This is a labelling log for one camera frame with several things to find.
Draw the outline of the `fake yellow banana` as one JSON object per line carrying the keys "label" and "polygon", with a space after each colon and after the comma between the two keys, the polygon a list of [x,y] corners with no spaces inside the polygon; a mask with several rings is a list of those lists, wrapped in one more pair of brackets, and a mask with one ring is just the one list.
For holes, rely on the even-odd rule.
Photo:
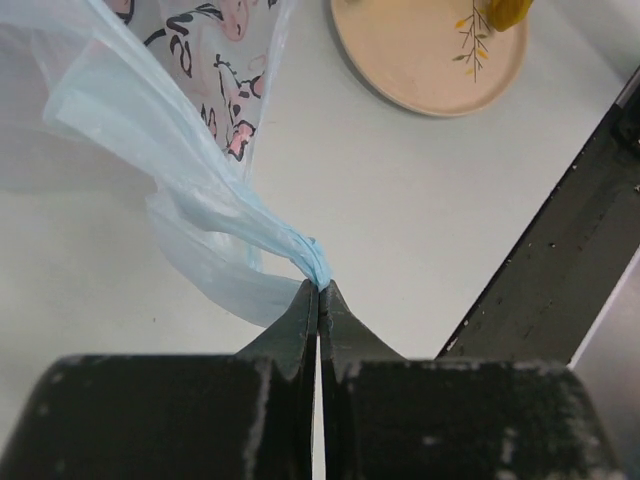
{"label": "fake yellow banana", "polygon": [[486,15],[491,27],[504,32],[522,22],[528,15],[533,0],[489,0]]}

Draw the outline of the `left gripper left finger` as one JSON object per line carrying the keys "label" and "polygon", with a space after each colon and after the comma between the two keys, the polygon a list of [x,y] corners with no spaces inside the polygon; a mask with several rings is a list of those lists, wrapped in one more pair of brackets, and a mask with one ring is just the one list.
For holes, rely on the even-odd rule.
{"label": "left gripper left finger", "polygon": [[76,355],[36,383],[5,479],[308,479],[319,292],[232,355]]}

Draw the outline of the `round beige ceramic plate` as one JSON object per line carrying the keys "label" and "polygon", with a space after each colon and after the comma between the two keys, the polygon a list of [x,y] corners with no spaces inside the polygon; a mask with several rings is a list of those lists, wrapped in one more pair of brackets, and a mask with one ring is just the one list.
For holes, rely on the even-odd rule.
{"label": "round beige ceramic plate", "polygon": [[489,2],[333,1],[349,59],[384,97],[438,117],[477,112],[517,78],[528,46],[526,20],[499,32]]}

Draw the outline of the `light blue plastic bag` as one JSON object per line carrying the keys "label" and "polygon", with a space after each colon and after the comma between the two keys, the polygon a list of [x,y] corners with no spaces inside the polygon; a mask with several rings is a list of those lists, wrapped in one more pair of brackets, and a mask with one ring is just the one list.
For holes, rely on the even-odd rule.
{"label": "light blue plastic bag", "polygon": [[319,244],[250,184],[291,1],[5,1],[1,5],[1,185],[77,182],[119,158],[157,186],[147,210],[169,262],[220,307],[259,326],[296,280],[316,287]]}

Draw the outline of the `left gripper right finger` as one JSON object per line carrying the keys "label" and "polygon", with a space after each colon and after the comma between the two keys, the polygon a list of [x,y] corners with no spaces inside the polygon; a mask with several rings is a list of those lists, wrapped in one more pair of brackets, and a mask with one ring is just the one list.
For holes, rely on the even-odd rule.
{"label": "left gripper right finger", "polygon": [[409,360],[319,295],[330,479],[621,479],[578,378],[555,362]]}

